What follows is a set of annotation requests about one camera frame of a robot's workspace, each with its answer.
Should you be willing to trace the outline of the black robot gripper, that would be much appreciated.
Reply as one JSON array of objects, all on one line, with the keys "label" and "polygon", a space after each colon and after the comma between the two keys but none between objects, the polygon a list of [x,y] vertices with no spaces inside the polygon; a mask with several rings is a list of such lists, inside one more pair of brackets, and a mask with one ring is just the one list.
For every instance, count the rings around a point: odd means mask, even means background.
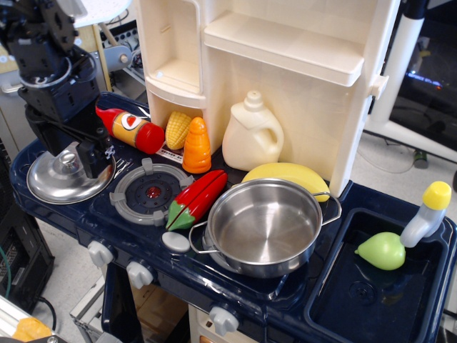
[{"label": "black robot gripper", "polygon": [[26,119],[33,133],[52,156],[71,143],[86,175],[97,179],[111,164],[109,134],[96,115],[100,90],[93,59],[18,59],[26,102]]}]

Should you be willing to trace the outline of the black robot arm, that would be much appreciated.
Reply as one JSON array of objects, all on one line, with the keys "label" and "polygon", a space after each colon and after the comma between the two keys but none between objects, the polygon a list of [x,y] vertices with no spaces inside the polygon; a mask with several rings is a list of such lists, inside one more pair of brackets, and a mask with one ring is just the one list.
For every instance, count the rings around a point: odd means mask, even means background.
[{"label": "black robot arm", "polygon": [[96,62],[75,45],[78,35],[57,1],[1,2],[1,45],[19,68],[29,126],[53,156],[76,143],[87,177],[95,179],[114,148],[96,115]]}]

